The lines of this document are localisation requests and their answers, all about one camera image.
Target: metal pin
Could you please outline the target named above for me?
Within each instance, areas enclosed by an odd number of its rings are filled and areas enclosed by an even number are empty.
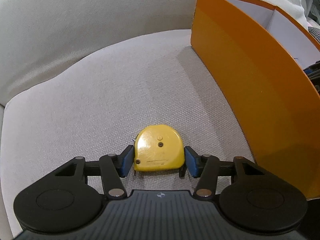
[[[197,190],[196,194],[200,197],[209,197],[211,196],[212,192],[209,189],[201,188]]]
[[[139,134],[137,134],[137,136],[136,136],[134,139],[132,139],[132,141],[133,141],[134,143],[136,142],[138,135],[139,135]]]
[[[109,195],[112,197],[121,197],[124,194],[124,191],[120,188],[113,188],[109,190]]]

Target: black object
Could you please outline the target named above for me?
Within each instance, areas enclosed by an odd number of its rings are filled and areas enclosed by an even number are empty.
[[[308,201],[308,210],[302,220],[298,232],[308,240],[320,239],[320,199]]]
[[[320,60],[307,67],[304,72],[315,86],[317,92],[320,93]]]
[[[16,239],[306,239],[296,231],[307,211],[303,194],[255,163],[185,147],[180,176],[185,166],[200,176],[193,195],[133,190],[127,197],[119,176],[132,165],[132,151],[94,162],[76,157],[20,192],[13,208],[24,231]],[[104,194],[87,176],[101,176]],[[220,195],[218,176],[233,181]]]

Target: gray upholstery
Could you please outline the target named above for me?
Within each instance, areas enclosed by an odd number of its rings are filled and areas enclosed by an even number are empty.
[[[4,114],[4,107],[0,105],[0,143],[1,143],[3,114]],[[0,239],[6,240],[11,238],[12,238],[12,233],[9,227],[7,212],[5,211],[5,207],[3,203],[1,183],[0,183]]]
[[[190,33],[154,33],[106,47],[10,100],[0,178],[14,235],[20,231],[12,209],[18,192],[75,156],[92,161],[121,153],[151,124],[174,127],[200,154],[252,159],[226,99],[190,46]],[[193,191],[196,182],[188,175],[179,179],[177,171],[136,177],[131,171],[123,179],[129,192]],[[89,184],[102,191],[98,178]],[[218,191],[228,184],[228,178],[220,179]]]
[[[190,29],[196,0],[0,0],[0,104],[132,37]]]

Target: black circular base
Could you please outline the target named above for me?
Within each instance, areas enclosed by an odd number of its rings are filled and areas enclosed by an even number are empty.
[[[219,205],[231,222],[259,233],[289,231],[307,211],[307,201],[298,189],[264,175],[238,179],[222,191]]]
[[[19,223],[30,231],[55,234],[93,220],[102,208],[100,194],[84,183],[66,181],[56,177],[20,192],[13,204]]]
[[[320,198],[308,201],[308,210],[297,231],[306,239],[320,239]]]

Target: screw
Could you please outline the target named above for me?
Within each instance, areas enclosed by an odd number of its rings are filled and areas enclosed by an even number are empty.
[[[201,155],[201,160],[206,163],[210,158],[210,156],[211,156],[210,154],[203,154]]]
[[[120,188],[113,188],[109,190],[109,195],[112,197],[121,197],[124,194],[124,191]]]
[[[196,194],[200,197],[209,197],[212,194],[212,192],[209,189],[201,188],[197,190]]]
[[[109,153],[108,157],[111,158],[112,162],[116,162],[118,160],[118,155],[116,155],[114,153]]]

